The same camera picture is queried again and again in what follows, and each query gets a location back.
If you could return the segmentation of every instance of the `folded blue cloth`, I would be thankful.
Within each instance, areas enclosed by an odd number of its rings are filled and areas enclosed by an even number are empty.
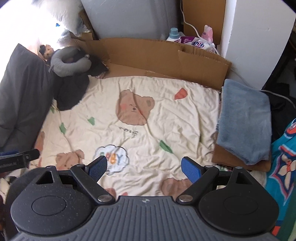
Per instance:
[[[218,128],[217,144],[246,165],[268,160],[271,112],[266,94],[226,79]]]

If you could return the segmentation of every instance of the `white pillar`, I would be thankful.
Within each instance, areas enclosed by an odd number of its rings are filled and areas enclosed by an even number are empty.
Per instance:
[[[282,0],[226,0],[220,53],[247,85],[261,89],[291,34],[295,13]],[[235,73],[229,78],[241,81]]]

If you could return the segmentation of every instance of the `bear's pink cheek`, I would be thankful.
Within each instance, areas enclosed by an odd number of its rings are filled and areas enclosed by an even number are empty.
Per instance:
[[[121,108],[122,110],[125,110],[125,109],[126,109],[126,104],[120,104],[120,108]]]

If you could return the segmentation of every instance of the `bed sheet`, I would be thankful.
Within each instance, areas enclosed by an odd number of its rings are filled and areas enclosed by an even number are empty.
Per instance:
[[[112,195],[176,198],[191,185],[180,161],[212,164],[219,92],[183,80],[90,78],[71,110],[53,104],[41,130],[41,157],[31,168],[69,169],[108,159],[99,184]]]

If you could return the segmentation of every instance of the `dark gray cushion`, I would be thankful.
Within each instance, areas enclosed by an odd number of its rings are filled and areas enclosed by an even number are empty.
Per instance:
[[[53,76],[36,54],[18,44],[0,83],[0,152],[33,147],[53,99]]]

